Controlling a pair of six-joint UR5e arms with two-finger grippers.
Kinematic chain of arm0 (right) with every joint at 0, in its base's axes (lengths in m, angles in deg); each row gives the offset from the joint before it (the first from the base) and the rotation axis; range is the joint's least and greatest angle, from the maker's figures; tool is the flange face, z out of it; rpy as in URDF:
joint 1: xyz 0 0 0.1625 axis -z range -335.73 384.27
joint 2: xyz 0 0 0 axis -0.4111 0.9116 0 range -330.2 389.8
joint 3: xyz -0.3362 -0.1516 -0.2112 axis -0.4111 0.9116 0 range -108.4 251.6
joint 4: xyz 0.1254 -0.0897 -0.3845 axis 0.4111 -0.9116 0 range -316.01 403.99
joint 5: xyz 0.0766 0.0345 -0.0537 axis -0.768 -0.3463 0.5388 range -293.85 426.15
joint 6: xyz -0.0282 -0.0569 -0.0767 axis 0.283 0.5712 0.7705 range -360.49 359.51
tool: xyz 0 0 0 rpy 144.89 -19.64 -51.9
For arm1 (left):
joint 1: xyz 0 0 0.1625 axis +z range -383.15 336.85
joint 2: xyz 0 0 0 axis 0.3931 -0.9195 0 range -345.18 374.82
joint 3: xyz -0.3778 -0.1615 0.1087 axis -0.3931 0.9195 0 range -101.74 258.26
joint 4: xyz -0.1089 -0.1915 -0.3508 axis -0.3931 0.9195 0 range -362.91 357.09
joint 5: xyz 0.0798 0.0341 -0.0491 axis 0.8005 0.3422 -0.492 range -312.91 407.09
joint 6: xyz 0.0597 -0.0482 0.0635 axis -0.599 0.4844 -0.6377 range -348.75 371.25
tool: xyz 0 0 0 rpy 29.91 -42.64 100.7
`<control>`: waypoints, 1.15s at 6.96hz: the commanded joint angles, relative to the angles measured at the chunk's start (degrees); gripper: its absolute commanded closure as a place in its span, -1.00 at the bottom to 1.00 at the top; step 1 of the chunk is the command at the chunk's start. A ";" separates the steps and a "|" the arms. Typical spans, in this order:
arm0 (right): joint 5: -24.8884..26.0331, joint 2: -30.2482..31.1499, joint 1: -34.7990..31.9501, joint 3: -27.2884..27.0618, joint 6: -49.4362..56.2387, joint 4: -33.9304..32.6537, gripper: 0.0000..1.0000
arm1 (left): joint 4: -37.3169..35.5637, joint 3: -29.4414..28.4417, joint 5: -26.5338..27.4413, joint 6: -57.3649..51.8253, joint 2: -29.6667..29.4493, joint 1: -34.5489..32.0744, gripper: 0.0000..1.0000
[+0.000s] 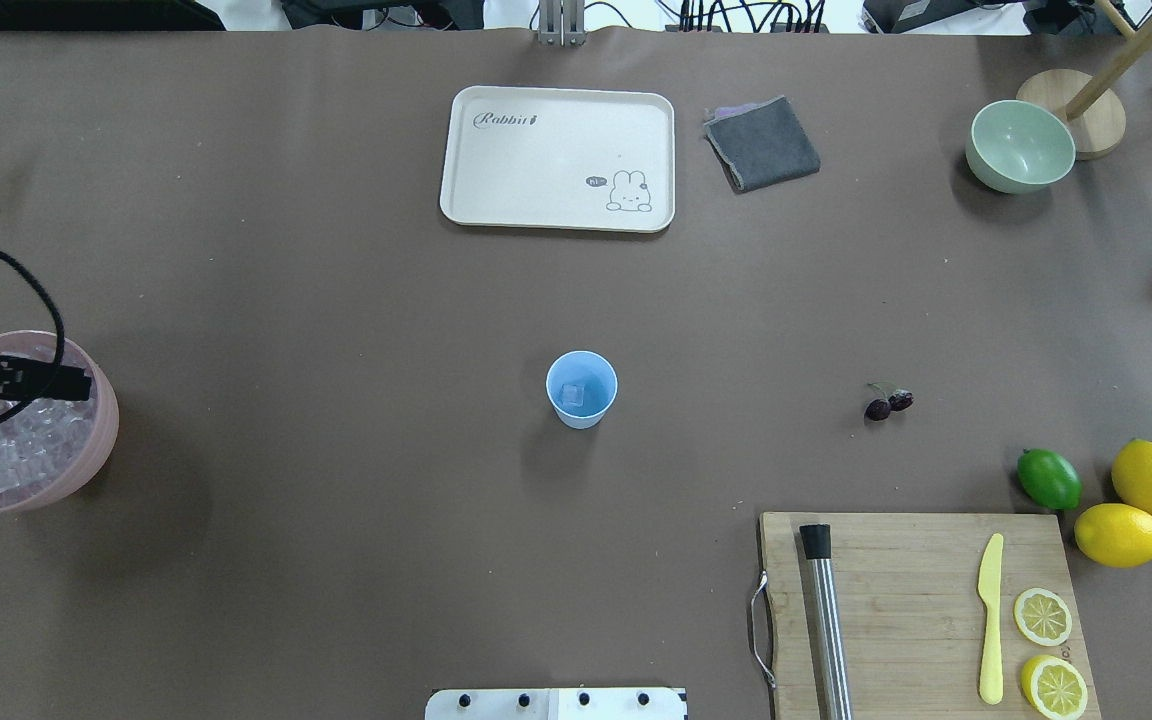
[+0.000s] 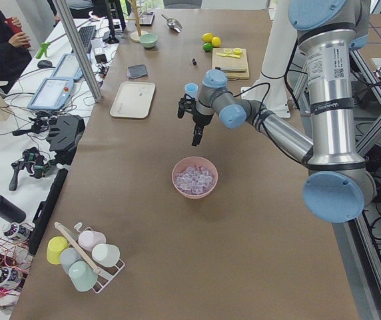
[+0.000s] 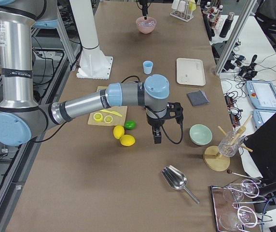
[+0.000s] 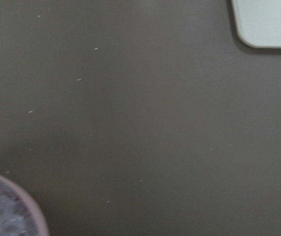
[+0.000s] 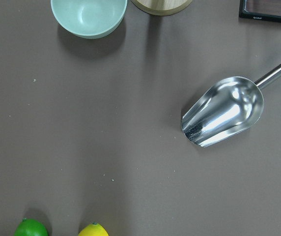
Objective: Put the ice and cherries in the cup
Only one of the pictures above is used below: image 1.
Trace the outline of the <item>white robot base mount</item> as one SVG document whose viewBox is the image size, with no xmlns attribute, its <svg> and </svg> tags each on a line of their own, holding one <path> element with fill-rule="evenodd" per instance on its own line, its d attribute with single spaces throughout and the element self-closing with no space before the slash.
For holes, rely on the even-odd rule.
<svg viewBox="0 0 1152 720">
<path fill-rule="evenodd" d="M 548 687 L 442 689 L 425 719 L 687 719 L 684 689 L 672 687 Z"/>
</svg>

